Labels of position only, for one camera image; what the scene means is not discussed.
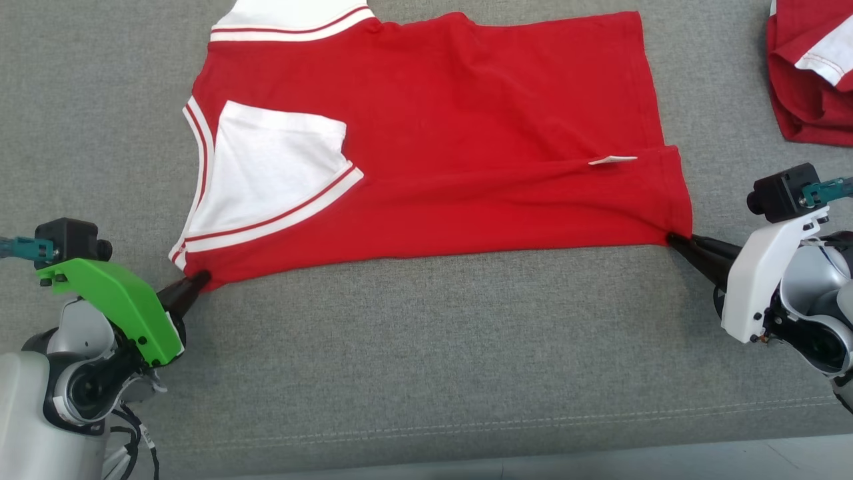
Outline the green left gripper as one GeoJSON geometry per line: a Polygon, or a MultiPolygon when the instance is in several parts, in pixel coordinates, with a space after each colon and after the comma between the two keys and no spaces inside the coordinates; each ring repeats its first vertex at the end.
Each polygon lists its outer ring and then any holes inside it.
{"type": "Polygon", "coordinates": [[[68,259],[36,274],[51,280],[54,292],[75,293],[88,301],[128,339],[145,338],[138,349],[150,367],[164,367],[183,354],[173,320],[183,319],[211,280],[209,271],[198,271],[156,294],[122,265],[94,259],[68,259]]]}

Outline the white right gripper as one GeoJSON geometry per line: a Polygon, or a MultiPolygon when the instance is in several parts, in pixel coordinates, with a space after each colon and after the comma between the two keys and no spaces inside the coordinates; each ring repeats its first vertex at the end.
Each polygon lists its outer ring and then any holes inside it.
{"type": "Polygon", "coordinates": [[[764,311],[802,240],[820,231],[829,206],[804,216],[766,225],[746,244],[707,236],[668,234],[668,245],[720,289],[726,289],[721,326],[734,339],[749,343],[764,334],[764,311]]]}

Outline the red shorts white stripe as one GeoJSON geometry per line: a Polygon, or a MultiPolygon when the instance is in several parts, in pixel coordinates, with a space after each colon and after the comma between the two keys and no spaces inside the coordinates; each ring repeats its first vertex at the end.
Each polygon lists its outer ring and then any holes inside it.
{"type": "Polygon", "coordinates": [[[771,0],[766,59],[782,136],[853,148],[853,0],[771,0]]]}

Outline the red jersey white sleeves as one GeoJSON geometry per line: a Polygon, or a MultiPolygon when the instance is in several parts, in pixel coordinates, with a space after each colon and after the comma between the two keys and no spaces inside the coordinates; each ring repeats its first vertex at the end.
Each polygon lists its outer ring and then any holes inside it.
{"type": "Polygon", "coordinates": [[[210,289],[694,230],[636,11],[398,24],[367,0],[237,0],[183,115],[199,172],[169,258],[210,289]]]}

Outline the grey fabric sofa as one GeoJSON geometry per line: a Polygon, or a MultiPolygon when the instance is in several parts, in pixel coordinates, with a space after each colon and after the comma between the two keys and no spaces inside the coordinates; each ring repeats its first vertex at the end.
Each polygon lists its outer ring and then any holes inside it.
{"type": "MultiPolygon", "coordinates": [[[[368,0],[383,21],[521,24],[636,10],[698,234],[762,224],[753,181],[853,149],[789,143],[768,102],[771,0],[368,0]]],[[[0,235],[73,217],[153,285],[194,197],[182,114],[234,0],[0,0],[0,235]]],[[[332,265],[229,285],[137,408],[162,480],[853,433],[785,345],[721,329],[669,249],[332,265]]]]}

